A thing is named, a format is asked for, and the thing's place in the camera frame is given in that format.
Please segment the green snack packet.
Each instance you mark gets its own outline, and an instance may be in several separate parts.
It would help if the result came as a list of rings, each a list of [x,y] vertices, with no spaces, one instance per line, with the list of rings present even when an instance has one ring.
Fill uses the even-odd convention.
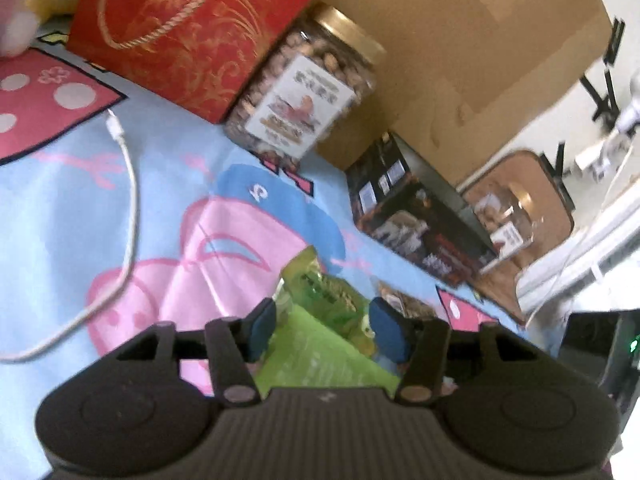
[[[277,387],[395,392],[399,378],[376,362],[369,301],[342,278],[324,272],[313,247],[283,268],[272,299],[277,327],[254,373],[263,396]]]

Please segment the brown snack packet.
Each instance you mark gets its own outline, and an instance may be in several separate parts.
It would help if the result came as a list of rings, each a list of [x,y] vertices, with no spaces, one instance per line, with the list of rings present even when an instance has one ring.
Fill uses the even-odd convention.
[[[378,296],[382,297],[391,307],[404,318],[428,321],[438,318],[436,310],[425,302],[407,295],[385,282],[378,281]]]

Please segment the black sheep-print storage box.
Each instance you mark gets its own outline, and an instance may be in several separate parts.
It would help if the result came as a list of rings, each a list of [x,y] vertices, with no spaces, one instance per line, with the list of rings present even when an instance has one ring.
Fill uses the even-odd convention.
[[[397,133],[345,171],[357,229],[449,286],[498,258],[472,206]]]

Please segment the Peppa Pig blue bedsheet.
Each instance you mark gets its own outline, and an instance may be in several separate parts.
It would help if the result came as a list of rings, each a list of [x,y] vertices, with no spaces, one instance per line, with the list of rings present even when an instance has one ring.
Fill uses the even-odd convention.
[[[1,64],[1,352],[57,333],[118,278],[126,289],[54,349],[1,369],[1,474],[49,468],[35,435],[57,385],[160,322],[197,330],[271,295],[313,247],[323,270],[374,297],[385,282],[440,318],[472,311],[516,329],[466,286],[435,280],[360,233],[345,175],[319,156],[272,169],[221,128],[68,52],[66,20]]]

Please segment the brown seat cushion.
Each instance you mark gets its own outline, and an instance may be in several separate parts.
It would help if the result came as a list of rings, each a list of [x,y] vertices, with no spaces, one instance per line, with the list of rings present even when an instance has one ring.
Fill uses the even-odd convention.
[[[548,162],[531,151],[504,156],[464,188],[462,196],[498,252],[470,285],[523,325],[518,279],[572,234],[573,204],[553,179]]]

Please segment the nut jar with gold lid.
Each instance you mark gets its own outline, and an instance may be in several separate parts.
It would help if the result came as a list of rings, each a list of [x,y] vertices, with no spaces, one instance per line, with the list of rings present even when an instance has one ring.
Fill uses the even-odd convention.
[[[384,48],[344,13],[317,3],[271,50],[224,123],[228,138],[265,162],[300,162],[375,88]]]

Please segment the wood-pattern board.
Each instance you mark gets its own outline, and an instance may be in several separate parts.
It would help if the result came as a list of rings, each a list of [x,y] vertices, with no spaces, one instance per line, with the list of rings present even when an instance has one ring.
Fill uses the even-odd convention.
[[[385,49],[378,84],[321,143],[349,166],[399,133],[449,182],[479,170],[604,51],[602,0],[322,0]]]

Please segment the red gift bag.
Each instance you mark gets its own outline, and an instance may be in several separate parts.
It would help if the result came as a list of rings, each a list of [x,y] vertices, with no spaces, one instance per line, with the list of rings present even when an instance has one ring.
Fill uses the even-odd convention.
[[[80,0],[66,48],[208,122],[311,0]]]

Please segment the pink plush toy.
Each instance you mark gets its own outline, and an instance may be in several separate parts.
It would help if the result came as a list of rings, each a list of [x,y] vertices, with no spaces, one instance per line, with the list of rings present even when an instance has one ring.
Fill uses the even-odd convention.
[[[40,27],[40,18],[25,0],[1,0],[1,56],[15,58],[24,52]]]

